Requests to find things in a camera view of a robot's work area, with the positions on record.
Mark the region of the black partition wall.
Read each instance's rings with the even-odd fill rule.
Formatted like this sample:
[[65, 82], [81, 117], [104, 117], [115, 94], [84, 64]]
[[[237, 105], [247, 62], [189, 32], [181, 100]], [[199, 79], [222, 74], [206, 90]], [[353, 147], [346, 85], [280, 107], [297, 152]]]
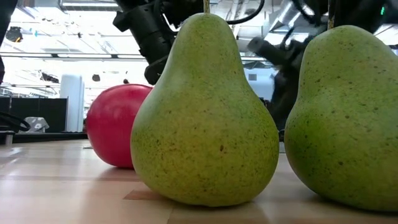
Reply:
[[0, 97], [0, 111], [19, 118], [43, 117], [49, 125], [46, 133], [60, 133], [66, 129], [66, 98], [10, 98]]

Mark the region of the red apple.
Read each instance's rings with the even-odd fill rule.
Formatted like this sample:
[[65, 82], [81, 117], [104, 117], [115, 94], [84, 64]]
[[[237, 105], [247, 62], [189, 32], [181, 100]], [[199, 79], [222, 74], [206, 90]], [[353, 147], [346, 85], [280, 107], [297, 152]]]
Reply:
[[130, 137], [134, 118], [152, 88], [122, 84], [102, 91], [86, 116], [86, 133], [96, 155], [105, 163], [133, 169]]

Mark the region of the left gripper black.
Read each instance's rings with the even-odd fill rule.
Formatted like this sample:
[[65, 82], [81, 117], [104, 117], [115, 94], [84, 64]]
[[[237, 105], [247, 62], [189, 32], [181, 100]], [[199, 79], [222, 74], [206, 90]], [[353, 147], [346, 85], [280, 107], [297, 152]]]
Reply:
[[154, 2], [117, 2], [117, 5], [121, 11], [116, 13], [113, 25], [121, 32], [130, 30], [140, 54], [150, 64], [144, 76], [150, 85], [155, 85], [164, 70], [174, 36], [156, 21]]

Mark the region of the grey cloth bundle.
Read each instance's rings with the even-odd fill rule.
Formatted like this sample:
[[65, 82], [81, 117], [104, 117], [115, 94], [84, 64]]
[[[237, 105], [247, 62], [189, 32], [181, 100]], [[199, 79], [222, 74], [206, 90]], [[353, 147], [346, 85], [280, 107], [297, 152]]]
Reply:
[[30, 128], [27, 133], [44, 133], [50, 127], [43, 117], [26, 117], [24, 119], [29, 123]]

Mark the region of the white pillar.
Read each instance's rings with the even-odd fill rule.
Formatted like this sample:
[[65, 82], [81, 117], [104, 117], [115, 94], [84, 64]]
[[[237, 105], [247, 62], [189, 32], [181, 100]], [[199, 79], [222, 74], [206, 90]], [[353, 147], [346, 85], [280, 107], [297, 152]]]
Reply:
[[68, 132], [83, 131], [84, 91], [85, 83], [81, 75], [62, 75], [60, 98], [67, 99], [66, 131]]

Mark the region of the green yellow pear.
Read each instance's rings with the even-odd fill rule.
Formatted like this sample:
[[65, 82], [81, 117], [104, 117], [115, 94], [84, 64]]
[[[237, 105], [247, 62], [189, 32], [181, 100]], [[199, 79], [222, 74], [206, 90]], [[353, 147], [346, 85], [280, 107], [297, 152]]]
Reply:
[[284, 145], [316, 194], [398, 212], [398, 55], [357, 26], [316, 36], [303, 55]]
[[190, 205], [245, 203], [271, 181], [278, 131], [222, 17], [204, 12], [183, 23], [135, 117], [131, 156], [146, 186]]

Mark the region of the black ceiling device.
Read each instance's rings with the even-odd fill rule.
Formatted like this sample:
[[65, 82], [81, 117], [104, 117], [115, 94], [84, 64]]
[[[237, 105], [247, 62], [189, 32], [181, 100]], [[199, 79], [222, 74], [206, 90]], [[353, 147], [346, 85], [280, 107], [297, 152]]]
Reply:
[[21, 42], [23, 40], [21, 27], [11, 26], [6, 32], [6, 39], [11, 42]]

